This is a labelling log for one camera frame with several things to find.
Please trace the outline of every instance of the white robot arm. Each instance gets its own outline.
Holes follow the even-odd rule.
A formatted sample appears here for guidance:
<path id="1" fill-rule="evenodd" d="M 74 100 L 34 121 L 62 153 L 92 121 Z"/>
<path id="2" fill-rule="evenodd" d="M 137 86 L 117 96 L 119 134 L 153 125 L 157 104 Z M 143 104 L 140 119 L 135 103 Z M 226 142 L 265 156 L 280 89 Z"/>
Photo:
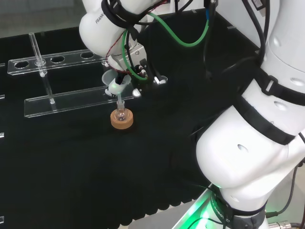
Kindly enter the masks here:
<path id="1" fill-rule="evenodd" d="M 134 14 L 157 2 L 121 0 L 125 10 Z M 91 51 L 105 56 L 125 29 L 105 16 L 101 0 L 83 3 L 87 14 L 80 24 L 81 38 Z M 253 80 L 240 98 L 242 105 L 227 109 L 197 144 L 197 160 L 203 174 L 219 188 L 225 202 L 242 214 L 243 222 L 256 220 L 274 188 L 305 157 L 305 145 L 298 136 L 305 129 L 304 9 L 304 0 L 280 0 L 262 65 L 266 77 L 272 76 L 270 82 L 262 88 Z M 121 53 L 119 45 L 115 45 L 109 54 Z M 275 92 L 276 86 L 288 96 Z M 210 218 L 223 219 L 213 207 Z M 259 228 L 268 228 L 265 218 Z"/>

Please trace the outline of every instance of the franka robot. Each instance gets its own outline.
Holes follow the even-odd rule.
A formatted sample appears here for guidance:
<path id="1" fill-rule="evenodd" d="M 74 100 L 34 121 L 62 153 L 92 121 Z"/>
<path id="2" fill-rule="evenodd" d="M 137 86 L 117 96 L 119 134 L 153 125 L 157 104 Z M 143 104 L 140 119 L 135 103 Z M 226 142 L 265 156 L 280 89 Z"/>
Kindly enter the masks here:
<path id="1" fill-rule="evenodd" d="M 269 228 L 264 210 L 268 198 L 305 157 L 299 136 L 305 129 L 305 0 L 279 1 L 279 14 L 261 66 L 265 80 L 254 79 L 236 105 L 222 113 L 197 143 L 199 167 L 218 189 L 218 195 L 211 194 L 209 218 L 225 220 L 230 228 Z M 103 6 L 101 0 L 83 0 L 87 14 L 80 34 L 84 44 L 100 56 L 109 55 L 111 67 L 125 70 L 126 65 L 117 57 L 122 55 L 122 41 L 113 44 L 126 28 L 109 18 L 105 8 L 118 6 L 119 18 L 126 18 L 127 12 L 135 20 L 134 15 L 157 2 L 103 0 Z M 133 30 L 141 29 L 143 26 L 136 25 Z M 137 64 L 146 58 L 145 52 L 140 55 Z M 110 83 L 109 94 L 120 93 L 118 87 L 112 87 L 116 84 L 115 79 Z"/>

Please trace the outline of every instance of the black tabletop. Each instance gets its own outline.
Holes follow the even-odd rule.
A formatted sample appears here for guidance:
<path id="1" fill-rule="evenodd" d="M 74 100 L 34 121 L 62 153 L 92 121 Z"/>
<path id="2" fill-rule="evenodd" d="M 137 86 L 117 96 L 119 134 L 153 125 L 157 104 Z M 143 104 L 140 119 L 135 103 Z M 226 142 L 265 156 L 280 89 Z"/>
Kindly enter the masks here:
<path id="1" fill-rule="evenodd" d="M 187 12 L 167 23 L 185 42 L 205 26 L 205 12 Z M 255 47 L 217 15 L 208 49 L 205 78 L 203 45 L 183 48 L 158 24 L 139 38 L 156 68 L 168 77 L 158 90 L 126 101 L 134 125 L 125 131 L 110 124 L 114 104 L 35 118 L 23 116 L 24 99 L 45 95 L 37 73 L 13 79 L 0 69 L 0 229 L 116 229 L 132 219 L 197 198 L 203 190 L 179 178 L 208 185 L 198 169 L 197 129 L 208 126 L 253 79 L 246 63 L 234 72 L 221 69 Z M 78 28 L 36 34 L 42 54 L 85 49 Z M 27 35 L 0 39 L 0 63 L 33 56 Z M 50 70 L 54 93 L 101 85 L 102 65 Z"/>

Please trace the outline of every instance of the green cable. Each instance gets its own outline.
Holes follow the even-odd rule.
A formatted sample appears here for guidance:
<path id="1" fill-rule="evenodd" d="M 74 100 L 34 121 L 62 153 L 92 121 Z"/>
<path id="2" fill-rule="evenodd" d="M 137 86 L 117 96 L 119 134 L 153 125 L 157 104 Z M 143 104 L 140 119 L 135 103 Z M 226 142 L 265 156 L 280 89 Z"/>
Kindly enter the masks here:
<path id="1" fill-rule="evenodd" d="M 126 59 L 126 55 L 125 55 L 125 39 L 126 39 L 126 34 L 127 34 L 127 30 L 125 30 L 124 34 L 123 34 L 123 39 L 122 39 L 122 55 L 123 55 L 123 60 L 125 65 L 127 66 L 128 70 L 132 73 L 132 75 L 137 78 L 138 80 L 147 80 L 147 77 L 142 78 L 140 76 L 138 76 L 137 73 L 135 73 L 132 68 L 130 67 L 127 59 Z"/>
<path id="2" fill-rule="evenodd" d="M 153 18 L 155 18 L 168 32 L 169 34 L 182 46 L 184 47 L 194 47 L 196 45 L 198 45 L 205 37 L 208 29 L 209 29 L 209 20 L 206 21 L 205 24 L 205 29 L 201 35 L 201 37 L 195 41 L 194 43 L 185 43 L 183 41 L 180 40 L 179 37 L 177 37 L 177 35 L 172 31 L 172 29 L 165 23 L 165 21 L 163 21 L 160 17 L 158 17 L 157 15 L 153 14 L 153 13 L 148 13 L 148 15 L 152 16 Z"/>
<path id="3" fill-rule="evenodd" d="M 172 29 L 165 23 L 165 21 L 163 21 L 160 17 L 158 17 L 157 15 L 153 14 L 153 13 L 148 13 L 148 15 L 152 16 L 153 18 L 155 18 L 168 32 L 169 34 L 182 46 L 184 47 L 194 47 L 198 44 L 200 44 L 200 42 L 204 39 L 208 29 L 209 29 L 209 20 L 206 21 L 205 24 L 205 28 L 204 31 L 201 35 L 201 37 L 195 41 L 194 43 L 185 43 L 183 41 L 180 40 L 179 37 L 177 37 L 177 35 L 172 31 Z M 132 75 L 134 77 L 136 77 L 138 80 L 147 80 L 147 77 L 142 78 L 140 76 L 138 76 L 137 73 L 135 73 L 132 68 L 130 67 L 127 59 L 126 59 L 126 55 L 125 55 L 125 39 L 126 39 L 126 34 L 127 34 L 127 30 L 125 30 L 124 34 L 123 34 L 123 39 L 122 39 L 122 53 L 123 53 L 123 60 L 125 65 L 127 66 L 127 69 L 132 73 Z"/>

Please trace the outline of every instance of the clear acrylic rack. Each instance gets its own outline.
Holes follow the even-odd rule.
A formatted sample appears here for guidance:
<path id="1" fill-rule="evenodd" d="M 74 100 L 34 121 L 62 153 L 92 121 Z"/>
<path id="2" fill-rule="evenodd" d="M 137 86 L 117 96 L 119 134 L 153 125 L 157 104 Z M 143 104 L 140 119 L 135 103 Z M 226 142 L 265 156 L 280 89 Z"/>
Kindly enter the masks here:
<path id="1" fill-rule="evenodd" d="M 108 67 L 108 64 L 106 63 L 104 57 L 98 56 L 89 50 L 78 50 L 41 56 L 35 34 L 29 33 L 29 37 L 35 56 L 10 60 L 8 62 L 8 74 L 15 76 L 37 72 L 37 77 L 42 79 L 47 95 L 25 99 L 25 117 L 31 118 L 41 115 L 49 115 L 63 111 L 113 103 L 117 101 L 116 97 L 109 97 L 105 94 L 107 85 L 90 89 L 53 94 L 48 80 L 48 70 L 72 67 L 81 64 L 90 64 L 95 62 L 101 62 L 105 67 Z M 126 86 L 122 93 L 123 100 L 133 99 L 139 96 L 141 96 L 141 94 L 139 91 L 137 91 L 137 89 L 134 90 L 131 83 Z"/>

